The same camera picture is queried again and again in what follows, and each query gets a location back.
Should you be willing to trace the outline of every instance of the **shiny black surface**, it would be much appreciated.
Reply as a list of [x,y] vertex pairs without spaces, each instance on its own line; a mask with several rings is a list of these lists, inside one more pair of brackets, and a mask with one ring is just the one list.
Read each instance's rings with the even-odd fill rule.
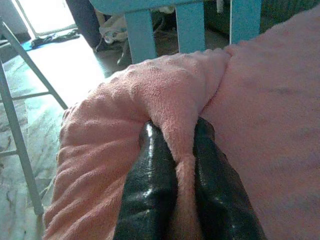
[[214,129],[202,118],[195,127],[195,194],[206,240],[266,239],[238,173],[214,142]]
[[148,121],[127,175],[114,240],[161,240],[176,205],[175,162],[161,131]]

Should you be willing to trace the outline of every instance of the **metal chair leg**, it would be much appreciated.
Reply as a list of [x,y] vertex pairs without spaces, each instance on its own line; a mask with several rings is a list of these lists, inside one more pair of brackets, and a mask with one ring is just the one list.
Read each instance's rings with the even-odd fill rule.
[[45,85],[45,87],[49,90],[50,94],[56,99],[56,101],[61,105],[61,107],[66,110],[68,106],[62,100],[62,98],[58,95],[56,90],[51,86],[46,77],[42,74],[39,68],[36,66],[34,61],[29,57],[24,48],[20,45],[19,41],[15,37],[15,35],[10,31],[6,23],[0,17],[0,33],[4,35],[4,37],[11,43],[17,53],[23,58],[23,60],[28,64],[28,66],[34,71],[37,77],[41,80],[41,82]]
[[12,100],[5,70],[0,58],[0,94],[2,97],[4,109],[9,120],[9,125],[12,131],[13,139],[16,145],[16,153],[19,155],[22,170],[24,173],[25,181],[30,193],[31,201],[34,207],[34,213],[41,215],[44,213],[44,207],[37,190],[34,174],[32,172],[27,148],[25,145],[24,137],[19,126],[17,113],[15,110],[14,102]]

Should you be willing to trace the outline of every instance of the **teal stool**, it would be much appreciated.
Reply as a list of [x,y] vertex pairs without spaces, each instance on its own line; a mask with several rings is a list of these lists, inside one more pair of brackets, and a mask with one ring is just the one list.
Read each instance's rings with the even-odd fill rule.
[[48,82],[46,77],[37,68],[35,63],[29,57],[27,52],[22,48],[19,41],[16,39],[16,37],[13,35],[13,33],[8,28],[8,26],[4,23],[4,21],[0,17],[0,36],[1,34],[3,34],[5,38],[11,43],[11,45],[17,51],[17,53],[20,54],[23,60],[28,64],[28,66],[34,71],[34,73],[38,76],[41,82],[48,89],[48,91],[46,92],[28,94],[28,95],[23,95],[18,97],[11,97],[10,89],[9,89],[7,78],[5,75],[5,70],[0,58],[0,93],[1,93],[0,103],[3,103],[4,105],[4,109],[5,109],[7,118],[9,120],[9,125],[12,131],[15,145],[16,145],[16,150],[0,152],[0,157],[11,156],[11,155],[19,156],[25,181],[26,181],[26,184],[30,193],[31,201],[34,207],[34,213],[36,215],[41,215],[44,213],[44,208],[42,206],[41,199],[37,190],[35,177],[32,172],[26,144],[21,132],[21,128],[19,126],[17,113],[15,110],[13,101],[51,94],[63,109],[67,109],[68,107],[65,104],[65,102],[61,99],[61,97],[57,94],[55,89],[51,86],[51,84]]
[[[230,43],[256,37],[262,0],[231,0]],[[106,15],[124,14],[132,62],[157,57],[150,9],[175,6],[180,53],[205,50],[203,0],[90,0]]]

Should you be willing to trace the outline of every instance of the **floor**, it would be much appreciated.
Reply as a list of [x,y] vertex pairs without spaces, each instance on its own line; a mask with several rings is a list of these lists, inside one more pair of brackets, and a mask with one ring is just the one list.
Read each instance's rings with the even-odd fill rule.
[[[159,36],[156,44],[161,54],[172,53],[178,47],[174,34],[167,36],[167,40]],[[207,31],[206,44],[211,49],[223,48],[228,40]],[[109,50],[94,54],[83,37],[28,53],[68,106],[81,101],[90,89],[126,67],[117,66],[121,52]],[[4,70],[13,97],[46,90],[20,56],[7,61]],[[50,95],[17,100],[15,108],[46,208],[53,193],[63,110]],[[15,148],[4,106],[0,103],[0,152]],[[33,212],[18,156],[0,157],[0,240],[40,240],[43,232],[42,218]]]

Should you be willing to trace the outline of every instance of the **pink fleece fabric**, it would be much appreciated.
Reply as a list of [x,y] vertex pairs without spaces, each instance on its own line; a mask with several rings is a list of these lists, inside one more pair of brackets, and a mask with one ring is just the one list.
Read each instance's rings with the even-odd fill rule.
[[170,239],[201,239],[194,128],[201,115],[239,173],[268,239],[320,236],[320,5],[254,40],[147,60],[68,109],[45,240],[111,240],[151,119],[177,163]]

